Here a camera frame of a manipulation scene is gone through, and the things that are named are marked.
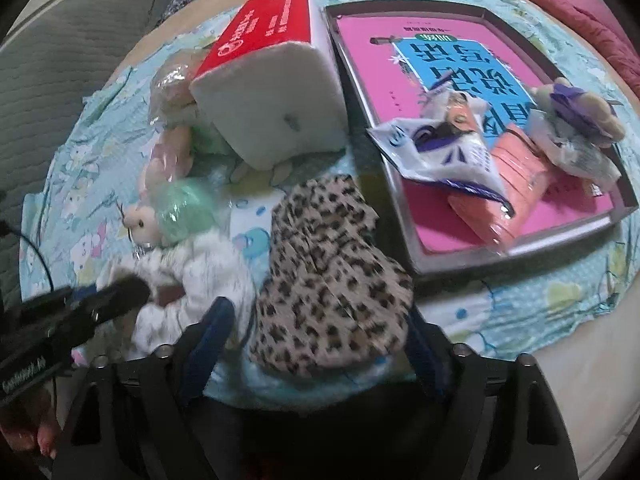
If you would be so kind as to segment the person's left hand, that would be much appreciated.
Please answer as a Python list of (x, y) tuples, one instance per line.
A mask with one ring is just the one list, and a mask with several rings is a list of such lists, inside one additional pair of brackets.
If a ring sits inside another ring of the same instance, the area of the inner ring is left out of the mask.
[(44, 387), (30, 390), (2, 408), (1, 433), (13, 451), (38, 448), (42, 456), (54, 460), (58, 455), (61, 428), (50, 392)]

